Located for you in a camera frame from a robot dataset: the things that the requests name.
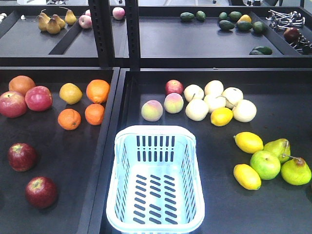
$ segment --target pear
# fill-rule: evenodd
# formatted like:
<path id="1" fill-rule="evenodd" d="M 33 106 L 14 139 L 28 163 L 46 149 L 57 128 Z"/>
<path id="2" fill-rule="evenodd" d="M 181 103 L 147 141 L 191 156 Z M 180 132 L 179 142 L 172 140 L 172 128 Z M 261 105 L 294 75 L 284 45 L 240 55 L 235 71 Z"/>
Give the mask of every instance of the pear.
<path id="1" fill-rule="evenodd" d="M 57 34 L 60 32 L 60 26 L 54 18 L 51 18 L 48 22 L 47 31 L 50 34 Z"/>
<path id="2" fill-rule="evenodd" d="M 66 23 L 61 17 L 59 17 L 57 14 L 53 14 L 52 17 L 57 21 L 57 23 L 59 24 L 59 27 L 61 29 L 63 29 L 65 27 Z"/>
<path id="3" fill-rule="evenodd" d="M 278 157 L 281 163 L 288 161 L 288 156 L 291 155 L 291 146 L 289 141 L 285 138 L 266 143 L 263 150 L 273 153 L 276 157 Z"/>
<path id="4" fill-rule="evenodd" d="M 46 20 L 45 17 L 40 15 L 38 16 L 38 28 L 40 29 L 40 31 L 42 32 L 47 31 L 48 22 L 49 20 Z"/>
<path id="5" fill-rule="evenodd" d="M 60 8 L 64 8 L 67 10 L 66 15 L 65 15 L 65 22 L 68 25 L 73 25 L 76 21 L 77 21 L 77 17 L 74 15 L 73 11 L 66 8 L 66 7 L 61 7 Z"/>
<path id="6" fill-rule="evenodd" d="M 303 185 L 309 183 L 312 177 L 311 170 L 305 160 L 301 157 L 293 157 L 281 167 L 283 179 L 292 185 Z"/>
<path id="7" fill-rule="evenodd" d="M 50 17 L 47 16 L 46 13 L 44 13 L 43 11 L 45 11 L 46 9 L 43 9 L 41 12 L 40 12 L 40 16 L 42 16 L 46 21 L 49 21 L 50 20 Z"/>

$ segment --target green apple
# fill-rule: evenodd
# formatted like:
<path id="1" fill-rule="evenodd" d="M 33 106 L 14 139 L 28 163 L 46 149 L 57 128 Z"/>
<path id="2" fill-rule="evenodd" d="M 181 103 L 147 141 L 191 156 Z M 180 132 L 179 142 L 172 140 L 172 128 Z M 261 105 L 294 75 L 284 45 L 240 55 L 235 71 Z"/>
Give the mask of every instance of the green apple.
<path id="1" fill-rule="evenodd" d="M 281 170 L 279 159 L 269 151 L 260 150 L 253 154 L 250 166 L 258 172 L 261 179 L 273 179 Z"/>

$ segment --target white peach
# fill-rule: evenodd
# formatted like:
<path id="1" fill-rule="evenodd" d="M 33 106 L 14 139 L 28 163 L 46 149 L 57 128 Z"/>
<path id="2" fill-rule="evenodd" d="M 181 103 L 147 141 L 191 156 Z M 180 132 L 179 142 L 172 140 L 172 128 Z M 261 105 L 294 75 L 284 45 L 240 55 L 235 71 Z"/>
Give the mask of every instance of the white peach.
<path id="1" fill-rule="evenodd" d="M 141 108 L 141 115 L 146 121 L 155 122 L 160 119 L 163 113 L 162 105 L 159 101 L 149 100 Z"/>
<path id="2" fill-rule="evenodd" d="M 178 93 L 168 94 L 164 101 L 164 108 L 171 114 L 179 113 L 184 105 L 183 97 Z"/>

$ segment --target white plastic basket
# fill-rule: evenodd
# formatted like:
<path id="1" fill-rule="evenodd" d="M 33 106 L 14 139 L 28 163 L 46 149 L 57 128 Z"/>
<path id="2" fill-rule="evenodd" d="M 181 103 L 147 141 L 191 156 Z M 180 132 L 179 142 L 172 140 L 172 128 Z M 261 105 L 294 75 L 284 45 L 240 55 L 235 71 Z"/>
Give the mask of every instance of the white plastic basket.
<path id="1" fill-rule="evenodd" d="M 115 138 L 106 215 L 123 233 L 189 233 L 205 204 L 195 136 L 179 126 L 128 127 Z"/>

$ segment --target pear stem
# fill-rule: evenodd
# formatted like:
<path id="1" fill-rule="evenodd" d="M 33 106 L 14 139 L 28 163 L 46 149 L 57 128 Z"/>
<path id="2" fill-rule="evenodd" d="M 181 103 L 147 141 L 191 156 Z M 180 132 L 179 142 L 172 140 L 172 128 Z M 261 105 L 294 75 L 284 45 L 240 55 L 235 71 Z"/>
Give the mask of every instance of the pear stem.
<path id="1" fill-rule="evenodd" d="M 284 157 L 291 157 L 291 158 L 295 158 L 295 159 L 297 159 L 298 161 L 301 161 L 301 158 L 299 158 L 299 157 L 294 157 L 294 156 L 287 155 L 287 154 L 282 154 L 282 156 L 284 156 Z"/>
<path id="2" fill-rule="evenodd" d="M 66 8 L 66 7 L 63 7 L 63 6 L 59 6 L 59 8 L 63 8 L 63 9 L 69 10 L 68 8 Z"/>
<path id="3" fill-rule="evenodd" d="M 232 106 L 235 106 L 235 107 L 236 107 L 236 105 L 234 105 L 233 103 L 231 103 L 231 102 L 227 99 L 226 96 L 219 95 L 219 96 L 217 96 L 217 98 L 218 98 L 218 97 L 223 97 L 223 98 L 225 98 L 225 99 L 228 101 L 228 103 L 230 103 Z"/>
<path id="4" fill-rule="evenodd" d="M 193 100 L 194 97 L 195 97 L 195 93 L 193 94 L 193 97 L 191 98 L 191 101 Z"/>

